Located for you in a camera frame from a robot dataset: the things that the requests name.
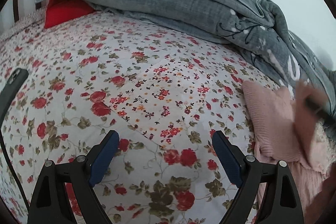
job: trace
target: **black clamp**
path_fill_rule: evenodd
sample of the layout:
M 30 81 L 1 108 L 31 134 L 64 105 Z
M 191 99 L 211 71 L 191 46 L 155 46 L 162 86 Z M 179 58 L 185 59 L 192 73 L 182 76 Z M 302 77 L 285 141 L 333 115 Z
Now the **black clamp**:
M 221 131 L 214 133 L 212 145 L 230 182 L 238 187 L 220 224 L 246 223 L 263 182 L 267 183 L 266 190 L 255 224 L 304 224 L 299 194 L 285 161 L 273 165 L 245 156 Z
M 119 135 L 110 130 L 100 144 L 73 162 L 55 164 L 47 160 L 41 170 L 31 198 L 28 224 L 75 224 L 65 183 L 73 186 L 79 208 L 87 224 L 111 224 L 93 186 L 103 179 L 117 151 Z

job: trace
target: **gray blanket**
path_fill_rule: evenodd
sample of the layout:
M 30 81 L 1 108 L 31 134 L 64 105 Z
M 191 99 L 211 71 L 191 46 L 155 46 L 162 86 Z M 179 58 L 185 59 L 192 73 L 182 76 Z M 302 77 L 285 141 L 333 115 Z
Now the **gray blanket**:
M 247 62 L 277 84 L 295 92 L 295 83 L 301 79 L 325 90 L 329 98 L 327 110 L 334 114 L 335 89 L 329 72 L 304 42 L 288 30 L 281 9 L 271 0 L 86 1 L 97 9 L 130 11 L 134 17 L 213 42 L 229 41 Z

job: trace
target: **blue clamp pad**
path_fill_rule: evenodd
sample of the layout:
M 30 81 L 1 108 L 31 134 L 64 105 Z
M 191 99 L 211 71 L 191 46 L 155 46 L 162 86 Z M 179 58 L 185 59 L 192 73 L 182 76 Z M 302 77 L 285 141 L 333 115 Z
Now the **blue clamp pad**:
M 107 168 L 109 167 L 115 153 L 117 152 L 118 145 L 119 135 L 114 131 L 91 165 L 91 176 L 88 180 L 91 187 L 95 186 L 97 183 L 100 183 L 103 179 Z
M 230 149 L 230 147 L 234 147 L 234 145 L 232 145 L 226 139 L 221 131 L 216 131 L 212 136 L 212 146 L 219 158 L 220 163 L 223 165 L 230 182 L 240 188 L 243 184 L 243 180 L 241 178 L 242 169 L 241 165 Z

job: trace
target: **floral bedsheet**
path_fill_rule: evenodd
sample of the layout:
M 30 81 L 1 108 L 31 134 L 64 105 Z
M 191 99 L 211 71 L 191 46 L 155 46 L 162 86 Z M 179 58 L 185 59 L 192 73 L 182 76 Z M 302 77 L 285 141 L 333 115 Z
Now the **floral bedsheet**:
M 33 24 L 3 43 L 0 53 L 1 90 L 16 67 L 30 72 L 2 126 L 26 197 L 46 159 L 71 162 L 114 129 L 118 152 L 94 188 L 113 223 L 218 223 L 236 187 L 211 136 L 222 130 L 251 153 L 253 125 L 241 83 L 276 88 L 227 45 L 111 13 L 48 30 L 43 22 Z M 1 197 L 26 223 L 2 152 L 0 172 Z M 78 223 L 85 223 L 71 184 L 67 190 Z

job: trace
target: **red pillow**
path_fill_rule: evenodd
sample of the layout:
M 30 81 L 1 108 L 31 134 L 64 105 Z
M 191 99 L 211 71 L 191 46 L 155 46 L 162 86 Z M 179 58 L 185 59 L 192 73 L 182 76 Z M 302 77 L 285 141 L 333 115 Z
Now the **red pillow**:
M 44 28 L 93 13 L 95 10 L 83 0 L 49 0 Z

